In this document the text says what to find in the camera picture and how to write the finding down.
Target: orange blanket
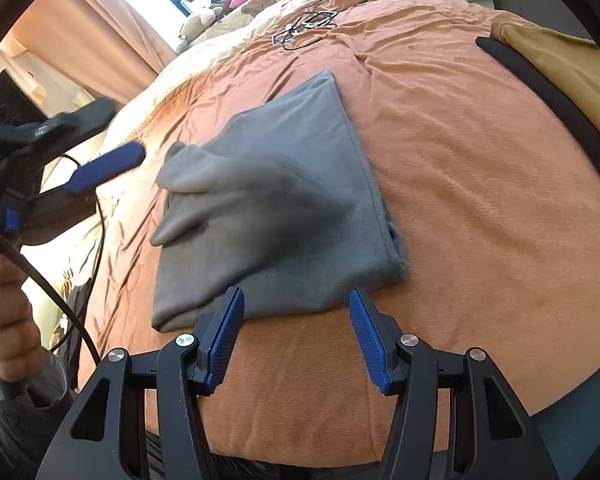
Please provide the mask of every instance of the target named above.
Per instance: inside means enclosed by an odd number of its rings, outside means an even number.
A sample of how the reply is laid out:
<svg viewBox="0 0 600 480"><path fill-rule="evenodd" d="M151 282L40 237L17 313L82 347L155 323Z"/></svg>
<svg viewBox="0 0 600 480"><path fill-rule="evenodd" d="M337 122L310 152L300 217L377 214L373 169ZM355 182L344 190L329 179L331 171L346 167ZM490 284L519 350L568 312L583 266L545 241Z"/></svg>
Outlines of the orange blanket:
<svg viewBox="0 0 600 480"><path fill-rule="evenodd" d="M595 169L475 45L499 12L459 0L320 5L347 9L338 27L308 33L322 40L286 52L266 34L133 134L148 157L112 183L118 206L87 319L100 351L149 351L175 335L150 327L160 254L148 239L164 199L154 180L169 145L203 144L235 113L328 69L408 248L410 280L375 293L378 309L434 348L485 348L529 412L555 402L600 366ZM82 384L92 371L83 351ZM370 384L343 307L249 320L224 384L201 401L213 451L305 466L378 460L393 405ZM155 431L154 392L146 420ZM438 449L445 426L442 406Z"/></svg>

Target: thick black cable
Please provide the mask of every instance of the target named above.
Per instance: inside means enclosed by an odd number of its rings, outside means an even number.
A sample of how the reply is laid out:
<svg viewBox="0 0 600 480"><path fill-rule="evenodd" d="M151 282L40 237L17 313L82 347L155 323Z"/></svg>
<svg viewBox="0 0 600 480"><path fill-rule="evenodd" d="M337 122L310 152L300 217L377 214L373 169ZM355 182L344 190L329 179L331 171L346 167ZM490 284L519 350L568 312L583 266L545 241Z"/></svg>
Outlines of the thick black cable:
<svg viewBox="0 0 600 480"><path fill-rule="evenodd" d="M60 310L68 317L69 321L71 321L78 332L82 335L84 342L91 353L91 357L93 358L93 362L95 365L100 364L100 355L98 354L98 350L96 345L93 343L93 339L87 332L87 329L84 327L83 323L78 319L75 315L74 311L71 310L69 305L62 299L62 297L56 292L56 290L51 286L51 284L45 279L45 277L38 272L38 270L29 263L29 261L20 254L16 249L14 249L11 244L5 240L5 238L0 234L0 254L3 254L11 263L13 263L16 267L18 267L22 272L24 272L27 276L29 276L34 282L38 284L38 286L45 291L48 297L58 306Z"/></svg>
<svg viewBox="0 0 600 480"><path fill-rule="evenodd" d="M67 155L65 153L64 155L61 155L61 157L72 161L72 163L74 163L78 167L81 166L80 162L75 160L71 155ZM95 284L96 276L98 274L98 270L100 269L100 263L102 262L102 253L104 252L104 236L105 236L106 229L105 229L105 225L104 225L104 213L102 212L102 206L100 205L100 200L98 199L97 195L96 195L96 205L98 207L98 213L100 215L100 226L102 228L102 233L100 234L100 244L98 246L98 253L96 255L96 261L94 263L93 270L91 271L91 282L89 284L89 288L87 289L87 293L85 295L84 302L82 303L80 310L77 312L78 318L82 315L83 311L85 311L87 309L87 306L89 304L89 299L91 297L91 293L93 292L93 285ZM51 349L49 351L51 353L53 353L56 350L58 350L64 343L66 343L67 340L71 337L71 334L74 332L74 328L75 328L74 324L70 325L67 328L66 333L60 338L60 340L55 345L53 345L51 347Z"/></svg>

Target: hand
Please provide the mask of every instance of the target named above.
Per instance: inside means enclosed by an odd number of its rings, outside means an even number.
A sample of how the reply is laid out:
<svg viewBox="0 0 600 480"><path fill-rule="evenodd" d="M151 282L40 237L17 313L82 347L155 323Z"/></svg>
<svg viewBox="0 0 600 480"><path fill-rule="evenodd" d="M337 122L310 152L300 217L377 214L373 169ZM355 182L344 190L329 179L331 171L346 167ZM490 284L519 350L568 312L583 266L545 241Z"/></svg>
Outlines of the hand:
<svg viewBox="0 0 600 480"><path fill-rule="evenodd" d="M26 279L0 254L0 379L10 383L35 377L45 364L40 330L21 290Z"/></svg>

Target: orange curtain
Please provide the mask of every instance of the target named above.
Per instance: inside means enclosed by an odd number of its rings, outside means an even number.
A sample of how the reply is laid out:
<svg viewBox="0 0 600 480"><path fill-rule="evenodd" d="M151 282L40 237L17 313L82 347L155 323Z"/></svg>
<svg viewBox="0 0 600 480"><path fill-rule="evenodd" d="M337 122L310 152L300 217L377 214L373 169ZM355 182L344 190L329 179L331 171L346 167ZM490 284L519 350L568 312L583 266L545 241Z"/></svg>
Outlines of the orange curtain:
<svg viewBox="0 0 600 480"><path fill-rule="evenodd" d="M36 0L11 33L67 78L120 104L176 57L125 0Z"/></svg>

